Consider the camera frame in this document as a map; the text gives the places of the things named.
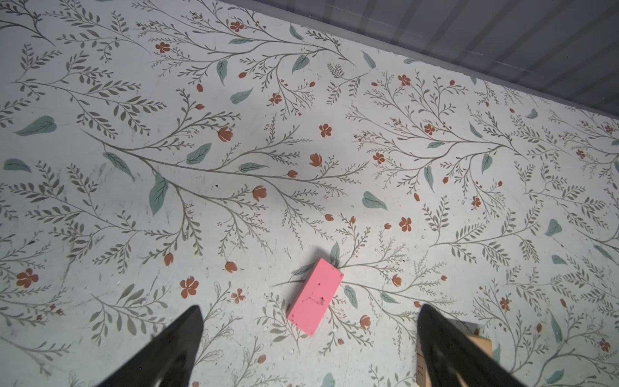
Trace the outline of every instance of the orange flower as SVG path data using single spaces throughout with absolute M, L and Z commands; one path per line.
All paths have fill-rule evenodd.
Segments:
M 410 86 L 410 78 L 404 74 L 403 76 L 397 76 L 397 78 L 402 82 L 402 86 Z
M 602 339 L 602 341 L 600 341 L 600 347 L 604 352 L 610 351 L 610 343 L 607 342 L 606 339 Z
M 393 278 L 391 279 L 391 282 L 393 282 L 393 284 L 396 287 L 399 287 L 402 285 L 402 279 L 400 277 L 397 276 L 397 274 L 395 276 L 393 276 Z
M 155 45 L 155 48 L 159 50 L 161 54 L 170 50 L 170 45 L 168 43 L 161 42 L 158 45 Z
M 174 262 L 174 256 L 172 253 L 167 253 L 165 257 L 163 257 L 163 262 L 166 266 L 169 266 L 172 262 Z
M 378 161 L 378 165 L 381 165 L 382 163 L 385 162 L 385 156 L 378 152 L 372 157 L 374 158 L 374 160 Z
M 266 198 L 267 197 L 267 189 L 261 185 L 257 186 L 254 188 L 254 190 L 251 192 L 252 196 L 254 197 L 255 200 L 260 201 L 260 198 Z
M 400 227 L 402 227 L 402 231 L 411 231 L 412 228 L 410 227 L 410 224 L 412 223 L 410 218 L 402 218 L 402 221 L 400 222 Z
M 226 269 L 229 273 L 238 270 L 234 262 L 226 262 L 226 265 L 223 268 Z
M 361 328 L 363 328 L 363 330 L 369 328 L 371 324 L 370 317 L 368 317 L 368 315 L 363 315 L 361 317 L 361 320 L 359 320 L 359 324 L 361 325 Z
M 187 298 L 188 295 L 196 295 L 196 288 L 199 285 L 198 281 L 194 280 L 193 277 L 189 277 L 187 281 L 181 281 L 181 287 L 183 290 L 181 291 L 181 297 Z
M 233 30 L 234 32 L 239 32 L 243 28 L 245 28 L 245 26 L 241 22 L 230 23 L 230 29 Z
M 509 311 L 509 300 L 507 298 L 501 297 L 501 301 L 499 301 L 499 304 L 501 304 L 501 309 Z
M 314 167 L 320 167 L 322 165 L 322 156 L 317 153 L 311 155 L 309 159 L 311 160 L 311 163 L 309 164 L 313 165 Z
M 243 293 L 243 289 L 237 289 L 236 293 L 232 293 L 232 298 L 234 298 L 234 303 L 240 303 L 241 301 L 245 299 L 245 296 L 241 295 L 241 293 Z
M 320 135 L 322 136 L 322 138 L 324 138 L 325 136 L 330 136 L 331 135 L 331 127 L 329 126 L 329 124 L 324 124 L 324 125 L 320 125 Z
M 219 136 L 219 139 L 223 142 L 230 141 L 232 139 L 232 132 L 228 129 L 227 126 L 219 129 L 217 135 Z
M 28 289 L 32 282 L 38 282 L 38 275 L 32 274 L 32 269 L 30 268 L 17 275 L 17 286 L 23 286 Z

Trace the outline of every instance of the pink block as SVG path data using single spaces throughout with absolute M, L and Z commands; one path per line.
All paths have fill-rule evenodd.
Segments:
M 319 259 L 288 312 L 288 320 L 314 336 L 342 279 L 344 275 L 339 270 Z

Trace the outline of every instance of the wooden block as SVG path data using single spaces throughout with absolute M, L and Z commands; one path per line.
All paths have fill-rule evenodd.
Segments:
M 344 275 L 339 270 L 324 259 L 319 259 L 288 311 L 288 320 L 303 332 L 314 336 L 342 279 Z
M 485 337 L 476 336 L 474 334 L 468 334 L 466 337 L 468 337 L 469 340 L 479 347 L 486 355 L 492 357 L 492 340 L 486 339 Z M 467 387 L 466 383 L 464 383 L 459 375 L 458 379 L 460 380 L 462 387 Z M 417 339 L 417 384 L 419 387 L 432 386 L 430 376 L 428 375 L 428 370 L 426 368 L 426 362 L 423 357 L 421 340 L 419 339 Z

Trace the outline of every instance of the teal leaf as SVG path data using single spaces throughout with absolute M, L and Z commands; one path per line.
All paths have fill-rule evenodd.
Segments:
M 548 379 L 546 379 L 546 383 L 556 383 L 561 379 L 563 379 L 563 370 L 555 371 L 552 375 L 548 377 Z
M 4 162 L 5 171 L 26 171 L 32 173 L 30 167 L 20 159 L 9 159 Z
M 474 135 L 476 135 L 479 138 L 483 138 L 483 136 L 481 134 L 479 134 L 479 132 L 477 131 L 477 129 L 475 129 L 475 126 L 473 126 L 472 123 L 469 123 L 469 125 L 470 125 L 471 133 L 473 133 Z
M 297 58 L 297 61 L 292 66 L 292 72 L 295 72 L 297 70 L 304 68 L 310 63 L 309 61 L 310 59 L 307 57 L 307 55 L 299 55 L 299 57 Z
M 333 375 L 331 375 L 331 372 L 324 376 L 320 387 L 335 387 L 335 379 L 333 379 Z
M 210 151 L 210 144 L 204 144 L 200 146 L 198 149 L 194 150 L 190 154 L 187 155 L 187 164 L 197 164 L 204 160 L 204 157 Z
M 232 101 L 232 103 L 234 103 L 235 105 L 237 103 L 243 102 L 247 99 L 247 97 L 251 94 L 251 91 L 254 90 L 254 88 L 252 87 L 249 90 L 246 90 L 244 92 L 238 92 L 238 93 L 234 93 L 232 95 L 232 97 L 230 97 L 230 101 Z
M 482 159 L 482 173 L 486 169 L 490 168 L 491 165 L 492 165 L 492 156 L 486 153 L 485 155 L 483 155 L 483 159 Z
M 427 166 L 423 169 L 423 176 L 425 176 L 426 181 L 428 182 L 428 184 L 430 185 L 430 189 L 432 190 L 432 192 L 434 192 L 434 188 L 432 187 L 432 184 L 434 184 L 434 178 L 432 177 L 432 167 L 431 166 Z
M 153 212 L 153 216 L 163 206 L 163 200 L 165 199 L 165 193 L 168 191 L 168 181 L 161 176 L 161 173 L 157 172 L 155 175 L 155 185 L 150 189 L 149 202 L 150 210 Z
M 556 265 L 558 265 L 558 264 L 564 264 L 564 265 L 567 265 L 567 264 L 568 264 L 568 263 L 567 263 L 567 262 L 566 262 L 563 258 L 561 258 L 561 257 L 560 257 L 560 256 L 558 256 L 558 255 L 553 255 L 553 256 L 552 256 L 552 263 L 554 263 L 554 264 L 556 264 Z
M 344 294 L 348 297 L 350 304 L 355 307 L 355 309 L 358 309 L 359 304 L 357 302 L 357 294 L 355 293 L 355 289 L 353 289 L 350 285 L 346 285 L 344 287 Z
M 243 163 L 238 166 L 238 170 L 241 173 L 248 173 L 250 171 L 255 171 L 260 168 L 268 168 L 266 165 L 256 164 L 256 163 Z
M 385 301 L 385 302 L 389 302 L 389 303 L 399 303 L 398 301 L 395 301 L 393 299 L 393 297 L 391 297 L 390 295 L 388 295 L 387 293 L 381 293 L 381 298 Z
M 376 62 L 374 62 L 372 57 L 370 55 L 367 55 L 364 51 L 361 52 L 363 53 L 363 59 L 365 59 L 365 61 L 368 63 L 370 69 L 376 68 Z
M 501 343 L 499 343 L 499 346 L 492 351 L 492 360 L 494 360 L 497 364 L 501 363 Z
M 552 331 L 555 333 L 555 341 L 559 344 L 563 341 L 563 332 L 561 331 L 561 327 L 559 323 L 556 322 L 555 316 L 550 312 L 550 325 L 552 326 Z
M 292 27 L 292 24 L 290 24 L 290 34 L 299 40 L 303 40 L 303 37 L 299 35 L 299 33 L 297 32 L 297 30 L 295 30 L 294 27 Z
M 331 260 L 331 266 L 340 266 L 340 245 L 338 245 L 337 242 L 331 248 L 331 254 L 329 254 L 329 259 Z
M 118 157 L 117 155 L 115 155 L 114 153 L 111 153 L 111 152 L 104 152 L 103 153 L 103 157 L 105 157 L 106 159 L 111 161 L 112 165 L 114 165 L 114 167 L 120 169 L 121 171 L 125 172 L 127 175 L 131 176 L 133 181 L 136 180 L 136 178 L 133 177 L 133 174 L 131 173 L 131 170 L 127 166 L 127 163 L 124 162 L 120 157 Z
M 230 44 L 230 43 L 231 43 L 231 44 L 233 44 L 233 45 L 242 45 L 243 43 L 249 43 L 249 42 L 251 42 L 251 41 L 252 41 L 252 39 L 236 38 L 236 39 L 230 40 L 230 41 L 228 42 L 228 44 Z
M 42 116 L 15 133 L 20 136 L 29 136 L 31 134 L 51 133 L 55 130 L 56 124 L 54 123 L 54 119 L 50 116 Z
M 617 264 L 617 262 L 615 262 L 615 260 L 613 259 L 613 257 L 611 257 L 611 255 L 608 253 L 608 251 L 604 250 L 601 246 L 593 245 L 593 248 L 596 249 L 597 251 L 599 251 L 600 253 L 602 253 L 602 255 L 605 258 L 608 258 L 611 261 L 613 261 L 614 264 Z
M 378 199 L 376 196 L 372 195 L 371 192 L 365 191 L 363 193 L 363 199 L 361 200 L 363 205 L 366 208 L 382 208 L 387 209 L 387 204 L 385 204 L 382 200 Z
M 219 74 L 219 79 L 222 81 L 222 85 L 224 85 L 223 79 L 228 75 L 228 61 L 217 62 L 217 74 Z
M 559 222 L 557 222 L 555 219 L 550 219 L 550 222 L 548 223 L 548 230 L 545 232 L 545 234 L 549 237 L 552 237 L 554 234 L 560 233 L 561 231 L 563 231 L 563 229 L 561 228 Z
M 529 113 L 527 118 L 530 118 L 530 119 L 537 118 L 537 110 L 531 109 L 531 112 Z
M 309 265 L 305 265 L 305 266 L 301 266 L 299 267 L 297 270 L 294 270 L 292 272 L 290 272 L 293 276 L 300 276 L 302 274 L 307 273 L 308 271 L 310 271 L 310 269 L 314 267 L 314 264 L 311 263 Z
M 445 145 L 444 142 L 442 141 L 435 141 L 435 142 L 431 142 L 428 144 L 428 149 L 429 148 L 438 148 L 439 146 Z

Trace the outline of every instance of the floral wallpaper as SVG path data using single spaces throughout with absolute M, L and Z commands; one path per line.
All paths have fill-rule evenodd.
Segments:
M 223 2 L 0 12 L 0 385 L 198 304 L 193 387 L 412 386 L 424 303 L 528 386 L 617 385 L 619 121 Z

